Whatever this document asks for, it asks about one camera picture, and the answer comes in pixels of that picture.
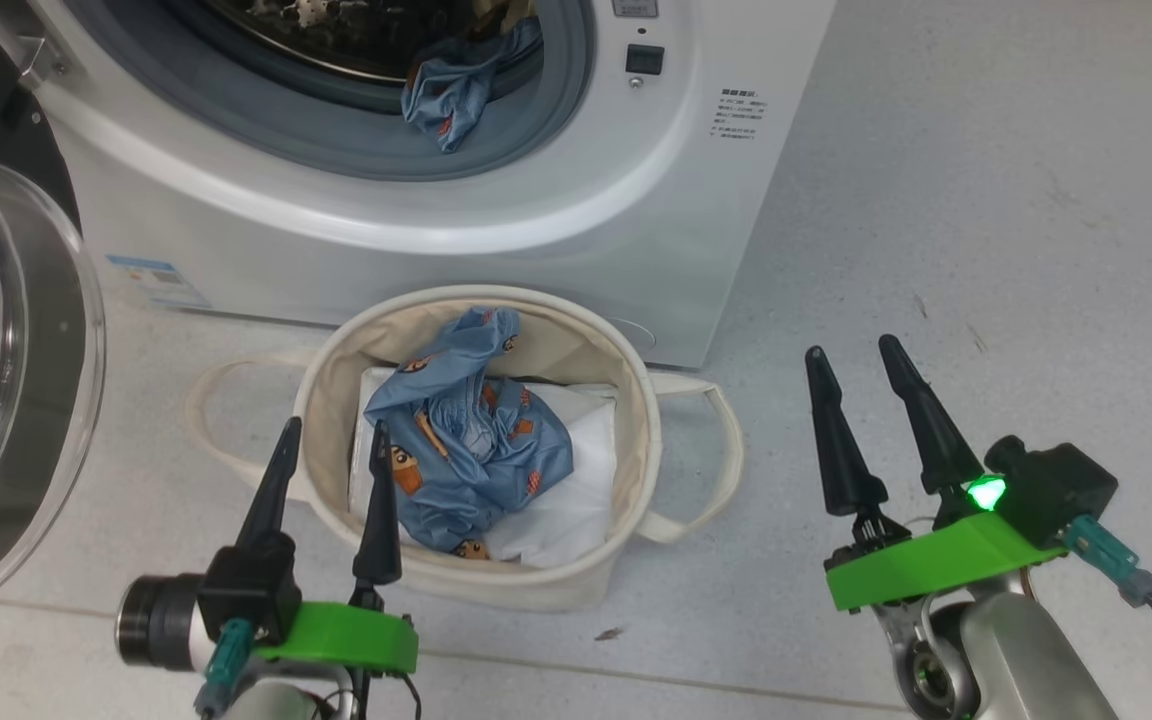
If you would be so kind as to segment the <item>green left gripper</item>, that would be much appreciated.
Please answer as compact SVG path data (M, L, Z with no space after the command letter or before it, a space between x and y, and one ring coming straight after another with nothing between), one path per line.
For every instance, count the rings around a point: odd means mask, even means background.
M303 420L291 416L271 454L253 500L248 507L236 546L253 548L266 536L282 532L285 498L300 460ZM367 469L372 488L353 560L355 596L349 602L302 602L291 630L280 644L257 644L253 655L266 661L291 661L361 669L371 674L411 675L419 662L419 634L410 619L385 612L376 588L402 578L402 552L393 477L391 435L384 420L376 424Z

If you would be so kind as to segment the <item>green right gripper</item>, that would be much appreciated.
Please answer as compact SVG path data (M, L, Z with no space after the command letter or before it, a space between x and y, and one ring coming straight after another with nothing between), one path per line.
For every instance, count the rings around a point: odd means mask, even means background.
M905 406L922 461L924 491L929 495L960 492L986 473L899 338L882 334L879 355L892 391ZM877 518L888 500L887 488L870 473L861 455L826 351L820 346L810 347L804 361L826 511L838 518ZM826 583L836 609L850 612L952 591L1043 562L1043 550L1021 537L995 511L982 511L838 564L826 571Z

